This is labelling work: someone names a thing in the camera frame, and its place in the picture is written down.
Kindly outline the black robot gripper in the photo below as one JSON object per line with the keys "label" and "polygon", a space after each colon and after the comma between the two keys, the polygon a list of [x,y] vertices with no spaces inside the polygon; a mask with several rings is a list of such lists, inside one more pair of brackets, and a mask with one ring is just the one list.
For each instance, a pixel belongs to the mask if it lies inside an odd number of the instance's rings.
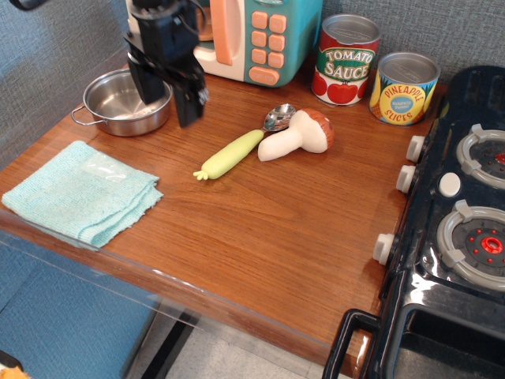
{"label": "black robot gripper", "polygon": [[197,1],[131,1],[129,15],[138,30],[128,31],[129,71],[143,103],[165,96],[163,82],[172,85],[180,127],[203,116],[206,103],[204,71],[194,56],[200,42]]}

